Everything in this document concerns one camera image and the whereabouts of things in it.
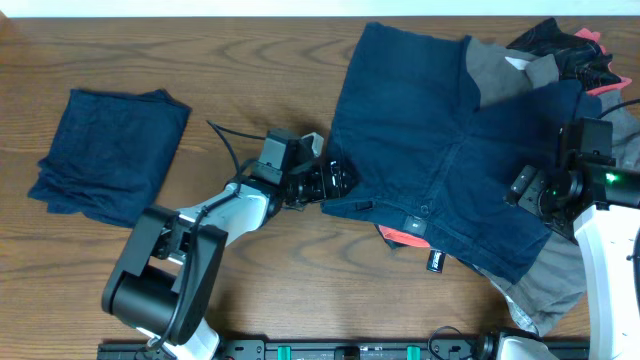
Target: pile of clothes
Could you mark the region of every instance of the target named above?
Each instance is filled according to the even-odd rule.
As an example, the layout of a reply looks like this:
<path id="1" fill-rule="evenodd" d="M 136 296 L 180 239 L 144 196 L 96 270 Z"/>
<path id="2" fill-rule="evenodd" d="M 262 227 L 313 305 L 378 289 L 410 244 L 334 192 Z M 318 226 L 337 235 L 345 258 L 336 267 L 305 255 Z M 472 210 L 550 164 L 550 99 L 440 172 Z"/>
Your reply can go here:
<path id="1" fill-rule="evenodd" d="M 586 291 L 580 250 L 503 198 L 525 165 L 553 170 L 560 128 L 620 103 L 600 34 L 548 19 L 506 48 L 368 24 L 331 128 L 329 160 L 359 184 L 325 214 L 377 224 L 392 247 L 443 251 L 487 276 L 521 328 L 544 335 Z M 640 123 L 613 122 L 618 165 L 640 165 Z"/>
<path id="2" fill-rule="evenodd" d="M 368 24 L 336 108 L 328 161 L 358 185 L 325 214 L 369 221 L 392 247 L 432 247 L 490 281 L 515 322 L 546 334 L 586 291 L 580 250 L 503 197 L 525 165 L 554 166 L 561 126 L 620 102 L 600 34 L 549 19 L 509 46 Z M 29 196 L 48 211 L 133 227 L 160 190 L 191 109 L 166 91 L 72 90 Z M 611 112 L 619 166 L 640 167 L 640 123 Z"/>

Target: pink fabric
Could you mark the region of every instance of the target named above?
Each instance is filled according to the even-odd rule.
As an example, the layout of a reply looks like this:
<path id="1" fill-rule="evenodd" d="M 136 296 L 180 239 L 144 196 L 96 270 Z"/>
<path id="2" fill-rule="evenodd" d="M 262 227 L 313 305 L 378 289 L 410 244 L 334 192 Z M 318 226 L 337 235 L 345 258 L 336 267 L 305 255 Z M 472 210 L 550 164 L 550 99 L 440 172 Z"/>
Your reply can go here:
<path id="1" fill-rule="evenodd" d="M 403 233 L 402 231 L 398 231 L 382 225 L 378 225 L 378 229 L 380 230 L 382 236 L 387 240 L 395 241 L 397 243 L 413 247 L 429 247 L 429 243 L 419 237 L 415 237 L 413 235 Z"/>
<path id="2" fill-rule="evenodd" d="M 602 36 L 602 34 L 600 34 L 599 32 L 591 31 L 591 30 L 589 30 L 587 28 L 582 28 L 582 29 L 580 29 L 580 31 L 575 33 L 575 35 L 578 36 L 578 37 L 581 37 L 583 39 L 589 39 L 589 40 L 593 40 L 593 41 L 597 42 L 598 46 L 600 46 L 600 49 L 602 50 L 602 53 L 603 54 L 607 53 L 607 50 L 604 48 L 604 46 L 599 43 L 600 36 Z M 611 64 L 609 64 L 609 70 L 611 72 L 613 72 L 613 70 L 611 70 Z M 621 80 L 621 82 L 619 82 L 617 84 L 606 85 L 606 86 L 601 86 L 599 88 L 591 89 L 591 90 L 587 91 L 587 94 L 593 95 L 593 96 L 598 96 L 600 94 L 606 93 L 607 91 L 616 90 L 616 89 L 622 89 L 625 86 L 631 84 L 631 79 L 629 79 L 629 78 L 620 76 L 620 80 Z"/>

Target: wooden table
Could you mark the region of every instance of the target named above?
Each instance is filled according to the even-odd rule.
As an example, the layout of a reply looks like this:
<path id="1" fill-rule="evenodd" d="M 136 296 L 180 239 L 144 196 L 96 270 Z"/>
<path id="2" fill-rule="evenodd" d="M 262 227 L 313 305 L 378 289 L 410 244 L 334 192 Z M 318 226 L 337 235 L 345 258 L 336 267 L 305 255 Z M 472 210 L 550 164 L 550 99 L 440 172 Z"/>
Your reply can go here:
<path id="1" fill-rule="evenodd" d="M 0 32 L 0 357 L 88 359 L 103 340 L 140 338 L 100 309 L 128 229 L 46 213 L 26 193 L 47 154 L 69 90 L 166 88 L 193 107 L 157 202 L 196 204 L 233 173 L 205 123 L 254 134 L 287 127 L 328 135 L 350 54 L 371 19 L 13 20 Z M 507 44 L 540 18 L 386 18 L 436 37 L 473 34 Z M 640 21 L 567 18 L 603 33 L 619 74 L 640 81 Z M 640 97 L 634 82 L 627 99 Z M 636 116 L 638 109 L 632 109 Z M 261 143 L 232 139 L 239 158 Z M 453 325 L 476 333 L 512 325 L 504 299 L 449 259 L 391 251 L 373 226 L 287 212 L 229 246 L 207 320 L 223 335 L 272 339 L 425 338 Z M 586 299 L 551 335 L 589 334 Z"/>

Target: green clamp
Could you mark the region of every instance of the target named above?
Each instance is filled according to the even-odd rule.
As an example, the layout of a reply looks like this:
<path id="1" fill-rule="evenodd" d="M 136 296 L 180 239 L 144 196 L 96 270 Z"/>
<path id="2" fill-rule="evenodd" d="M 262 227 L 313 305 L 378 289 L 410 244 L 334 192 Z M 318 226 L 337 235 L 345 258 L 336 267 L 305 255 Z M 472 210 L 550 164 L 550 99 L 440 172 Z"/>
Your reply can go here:
<path id="1" fill-rule="evenodd" d="M 278 346 L 278 360 L 291 360 L 291 347 Z"/>
<path id="2" fill-rule="evenodd" d="M 407 360 L 420 360 L 420 347 L 407 346 Z"/>

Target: navy blue shirt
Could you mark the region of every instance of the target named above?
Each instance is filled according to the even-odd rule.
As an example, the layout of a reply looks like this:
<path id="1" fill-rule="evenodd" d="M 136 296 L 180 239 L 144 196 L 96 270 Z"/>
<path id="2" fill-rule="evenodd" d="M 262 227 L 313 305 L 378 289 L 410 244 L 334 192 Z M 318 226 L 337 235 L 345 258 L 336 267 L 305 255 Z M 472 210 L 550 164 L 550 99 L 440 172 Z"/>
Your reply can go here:
<path id="1" fill-rule="evenodd" d="M 50 213 L 133 227 L 160 191 L 190 112 L 164 90 L 71 90 L 29 197 Z"/>

